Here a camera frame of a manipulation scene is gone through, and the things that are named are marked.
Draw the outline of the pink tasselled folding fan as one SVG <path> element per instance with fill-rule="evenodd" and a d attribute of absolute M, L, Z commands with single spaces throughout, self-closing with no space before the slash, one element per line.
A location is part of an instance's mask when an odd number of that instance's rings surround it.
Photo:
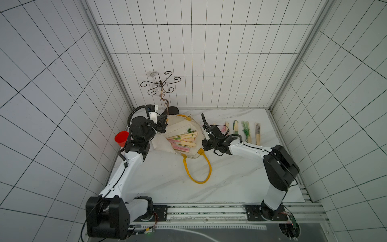
<path fill-rule="evenodd" d="M 229 128 L 229 122 L 225 122 L 223 125 L 220 125 L 220 131 L 222 132 L 223 135 L 228 135 L 230 128 Z"/>

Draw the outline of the light green folding fan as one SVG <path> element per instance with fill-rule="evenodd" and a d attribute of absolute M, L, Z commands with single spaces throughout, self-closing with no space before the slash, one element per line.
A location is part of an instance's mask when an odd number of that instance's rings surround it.
<path fill-rule="evenodd" d="M 238 121 L 237 121 L 237 120 L 234 120 L 234 122 L 233 122 L 233 131 L 234 131 L 234 134 L 238 134 L 238 130 L 239 130 L 238 125 L 239 125 Z"/>

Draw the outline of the white canvas tote bag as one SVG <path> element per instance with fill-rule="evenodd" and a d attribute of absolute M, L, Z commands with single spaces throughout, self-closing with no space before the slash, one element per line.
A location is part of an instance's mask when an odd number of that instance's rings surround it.
<path fill-rule="evenodd" d="M 185 115 L 168 115 L 168 126 L 166 133 L 157 133 L 152 140 L 155 150 L 179 154 L 182 156 L 185 171 L 188 177 L 197 184 L 206 183 L 212 174 L 212 165 L 202 147 L 202 141 L 205 139 L 202 128 L 192 117 Z M 190 152 L 179 152 L 171 147 L 168 139 L 178 140 L 181 144 L 190 146 Z M 194 179 L 187 165 L 187 159 L 197 159 L 203 157 L 208 164 L 208 175 L 204 181 Z"/>

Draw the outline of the green tasselled folding fan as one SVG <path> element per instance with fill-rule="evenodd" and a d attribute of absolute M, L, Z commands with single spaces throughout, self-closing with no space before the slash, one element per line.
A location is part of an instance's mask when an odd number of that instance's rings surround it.
<path fill-rule="evenodd" d="M 252 137 L 251 137 L 251 130 L 250 130 L 250 124 L 248 121 L 242 121 L 242 131 L 246 136 L 246 142 L 251 143 Z"/>

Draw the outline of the grey pink folding fan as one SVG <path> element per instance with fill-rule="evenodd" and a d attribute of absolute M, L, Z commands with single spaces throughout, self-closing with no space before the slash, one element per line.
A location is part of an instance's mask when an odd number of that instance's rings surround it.
<path fill-rule="evenodd" d="M 255 123 L 255 137 L 256 137 L 256 144 L 258 146 L 261 145 L 261 124 Z"/>

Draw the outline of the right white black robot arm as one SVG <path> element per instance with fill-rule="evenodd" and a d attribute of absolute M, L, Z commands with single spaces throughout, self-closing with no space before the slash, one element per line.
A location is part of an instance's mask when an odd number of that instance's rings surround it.
<path fill-rule="evenodd" d="M 205 151 L 219 151 L 220 156 L 241 156 L 264 165 L 270 185 L 258 211 L 262 219 L 272 221 L 277 214 L 284 212 L 283 200 L 299 174 L 298 165 L 286 149 L 281 145 L 270 149 L 249 145 L 243 142 L 241 135 L 224 135 L 217 126 L 204 124 L 203 128 L 208 135 L 208 138 L 202 141 Z"/>

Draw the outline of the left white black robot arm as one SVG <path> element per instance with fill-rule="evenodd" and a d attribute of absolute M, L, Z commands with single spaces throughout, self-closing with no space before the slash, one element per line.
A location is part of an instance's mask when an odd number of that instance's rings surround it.
<path fill-rule="evenodd" d="M 133 200 L 124 198 L 124 191 L 130 184 L 136 169 L 145 161 L 150 150 L 150 142 L 157 133 L 165 133 L 167 115 L 154 119 L 135 117 L 128 119 L 129 132 L 124 147 L 118 156 L 122 163 L 111 181 L 96 197 L 86 202 L 86 219 L 81 234 L 91 238 L 124 240 L 134 231 L 129 228 L 139 218 L 154 219 L 151 197 L 140 196 Z"/>

